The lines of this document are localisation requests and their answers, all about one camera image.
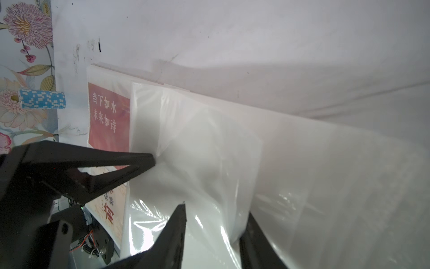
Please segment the white photo album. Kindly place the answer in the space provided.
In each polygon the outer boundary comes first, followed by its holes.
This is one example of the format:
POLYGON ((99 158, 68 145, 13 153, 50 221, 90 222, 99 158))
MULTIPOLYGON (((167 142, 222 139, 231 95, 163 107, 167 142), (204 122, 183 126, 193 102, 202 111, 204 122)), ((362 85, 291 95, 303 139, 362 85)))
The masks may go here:
POLYGON ((87 81, 130 99, 129 152, 156 159, 128 183, 121 258, 150 249, 185 204, 185 269, 242 268, 250 213, 291 269, 429 268, 422 147, 97 66, 87 81))

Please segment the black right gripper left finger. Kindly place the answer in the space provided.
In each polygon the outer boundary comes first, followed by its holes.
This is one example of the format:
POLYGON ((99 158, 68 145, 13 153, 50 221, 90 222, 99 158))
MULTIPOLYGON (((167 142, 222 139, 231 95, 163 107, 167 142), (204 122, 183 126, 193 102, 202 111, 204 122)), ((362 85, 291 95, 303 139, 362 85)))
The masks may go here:
POLYGON ((147 251, 108 265, 109 269, 181 269, 184 253, 187 214, 180 204, 147 251))

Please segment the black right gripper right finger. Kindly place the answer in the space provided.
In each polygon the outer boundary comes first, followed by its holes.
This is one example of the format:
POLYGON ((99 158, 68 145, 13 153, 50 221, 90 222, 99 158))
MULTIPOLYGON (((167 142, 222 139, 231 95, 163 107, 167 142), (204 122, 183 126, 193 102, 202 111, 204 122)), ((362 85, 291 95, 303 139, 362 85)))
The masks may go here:
POLYGON ((251 213, 239 245, 243 269, 288 269, 251 213))

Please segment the beige card red characters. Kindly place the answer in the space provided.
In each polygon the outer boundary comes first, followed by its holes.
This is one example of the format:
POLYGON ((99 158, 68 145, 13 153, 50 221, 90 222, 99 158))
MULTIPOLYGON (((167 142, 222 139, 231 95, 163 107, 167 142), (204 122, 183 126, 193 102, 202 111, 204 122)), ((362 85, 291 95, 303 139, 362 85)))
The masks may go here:
POLYGON ((85 205, 120 249, 123 235, 123 221, 127 184, 103 193, 85 205))

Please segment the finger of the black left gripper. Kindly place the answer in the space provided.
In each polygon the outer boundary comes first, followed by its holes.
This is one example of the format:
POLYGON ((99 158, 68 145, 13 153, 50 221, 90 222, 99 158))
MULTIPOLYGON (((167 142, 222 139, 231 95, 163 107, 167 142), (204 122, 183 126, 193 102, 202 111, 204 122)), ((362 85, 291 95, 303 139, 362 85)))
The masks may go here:
POLYGON ((112 152, 41 141, 22 146, 29 178, 84 205, 156 165, 149 153, 112 152))

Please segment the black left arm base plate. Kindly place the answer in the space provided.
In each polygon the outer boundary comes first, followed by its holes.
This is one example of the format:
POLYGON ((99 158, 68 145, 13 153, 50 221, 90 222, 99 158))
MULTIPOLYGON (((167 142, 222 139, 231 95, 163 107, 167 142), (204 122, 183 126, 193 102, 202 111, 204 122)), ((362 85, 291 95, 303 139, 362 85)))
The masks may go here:
POLYGON ((84 206, 73 205, 58 211, 50 221, 66 221, 73 229, 69 259, 74 269, 90 268, 94 260, 102 267, 113 263, 115 244, 101 224, 84 206))

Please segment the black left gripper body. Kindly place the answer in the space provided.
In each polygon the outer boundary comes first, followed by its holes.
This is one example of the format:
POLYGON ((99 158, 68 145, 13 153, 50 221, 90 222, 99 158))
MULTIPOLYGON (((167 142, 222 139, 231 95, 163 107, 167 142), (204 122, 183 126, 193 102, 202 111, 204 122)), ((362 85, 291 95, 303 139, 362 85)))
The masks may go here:
POLYGON ((1 268, 66 269, 73 227, 52 222, 56 195, 24 163, 28 148, 14 148, 1 165, 1 268))

